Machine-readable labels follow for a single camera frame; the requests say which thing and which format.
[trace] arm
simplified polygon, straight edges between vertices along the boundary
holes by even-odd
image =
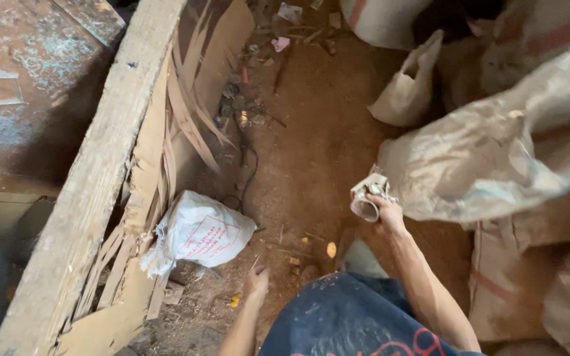
[[[470,321],[432,273],[423,253],[403,223],[402,209],[392,201],[367,195],[382,220],[381,233],[392,246],[401,281],[417,320],[460,351],[480,352]]]
[[[243,306],[221,344],[218,356],[249,356],[251,352],[254,354],[258,311],[267,294],[269,276],[269,269],[257,267],[249,271],[243,291]]]

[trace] brown soil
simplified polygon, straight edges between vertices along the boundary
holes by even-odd
[[[328,13],[339,9],[337,1],[325,0],[318,12],[306,3],[291,2],[303,6],[305,24],[324,25]],[[287,125],[285,128],[266,116],[265,124],[247,131],[259,165],[246,197],[245,214],[265,230],[254,233],[235,259],[214,268],[221,278],[194,263],[178,264],[170,279],[186,285],[184,295],[177,306],[163,305],[160,317],[147,322],[143,333],[131,343],[141,355],[215,355],[239,310],[227,303],[241,293],[244,276],[255,261],[269,266],[272,276],[258,321],[260,346],[279,311],[300,287],[300,271],[310,264],[318,265],[323,273],[333,271],[326,244],[314,238],[303,243],[305,232],[337,242],[344,226],[355,226],[385,270],[396,275],[384,241],[349,210],[349,190],[368,174],[380,143],[405,132],[376,121],[366,106],[375,101],[407,53],[372,47],[344,29],[334,38],[334,56],[317,43],[293,40],[274,95],[274,81],[286,56],[276,53],[269,39],[252,36],[249,44],[260,45],[258,58],[273,58],[275,64],[248,65],[250,83],[241,85],[247,102],[260,98],[263,106]],[[235,136],[236,131],[226,127],[226,134]],[[225,173],[213,179],[204,172],[194,189],[217,199],[228,194],[241,196],[254,167],[253,155],[248,154],[248,166],[239,168],[238,152],[213,150]],[[234,208],[238,204],[234,199],[224,201]],[[466,311],[472,251],[468,234],[456,224],[408,221],[407,225],[434,273]],[[296,267],[289,263],[291,255],[268,248],[268,244],[279,244],[281,229],[281,248],[316,258],[296,256],[301,260]]]

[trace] hand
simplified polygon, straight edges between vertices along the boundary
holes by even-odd
[[[372,194],[367,194],[366,198],[371,200],[379,209],[379,217],[386,234],[399,234],[406,230],[403,223],[403,209],[396,203],[380,198]]]
[[[255,267],[246,276],[243,286],[243,295],[248,300],[256,300],[259,304],[267,294],[267,287],[270,282],[270,269],[265,267]]]

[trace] rusty metal surface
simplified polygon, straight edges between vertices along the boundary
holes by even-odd
[[[0,174],[64,180],[123,27],[102,0],[0,0]]]

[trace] person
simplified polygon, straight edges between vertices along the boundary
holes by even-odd
[[[367,197],[379,207],[378,231],[393,251],[401,282],[388,277],[363,241],[354,241],[344,256],[346,271],[307,284],[279,313],[258,355],[482,355],[470,322],[406,230],[401,207]],[[255,354],[268,282],[268,269],[250,271],[244,305],[219,356]]]

